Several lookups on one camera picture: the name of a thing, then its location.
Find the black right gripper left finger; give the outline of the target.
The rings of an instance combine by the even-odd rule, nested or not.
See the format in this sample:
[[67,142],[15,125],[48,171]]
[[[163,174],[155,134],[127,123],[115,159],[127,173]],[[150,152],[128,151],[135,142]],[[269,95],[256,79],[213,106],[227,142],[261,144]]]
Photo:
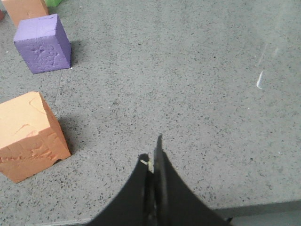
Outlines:
[[152,226],[154,225],[154,184],[149,171],[149,156],[141,154],[121,191],[89,226]]

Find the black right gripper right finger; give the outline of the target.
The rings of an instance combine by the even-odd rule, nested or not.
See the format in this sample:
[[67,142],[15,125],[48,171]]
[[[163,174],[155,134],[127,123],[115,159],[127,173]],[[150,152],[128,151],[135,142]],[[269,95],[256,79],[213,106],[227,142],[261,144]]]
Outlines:
[[154,189],[159,226],[229,226],[184,183],[162,149],[159,135],[154,150]]

